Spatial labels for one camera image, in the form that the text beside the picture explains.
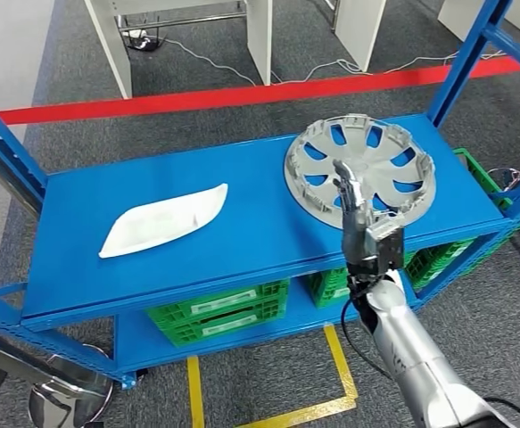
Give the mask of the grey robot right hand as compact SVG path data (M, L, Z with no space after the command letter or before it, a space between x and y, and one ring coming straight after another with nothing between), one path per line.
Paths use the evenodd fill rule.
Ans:
M372 208L362 194L362 184L343 161L332 162L337 178L334 184L339 192L342 210L342 252L350 266L361 266L374 256L367 244L367 229L373 219Z

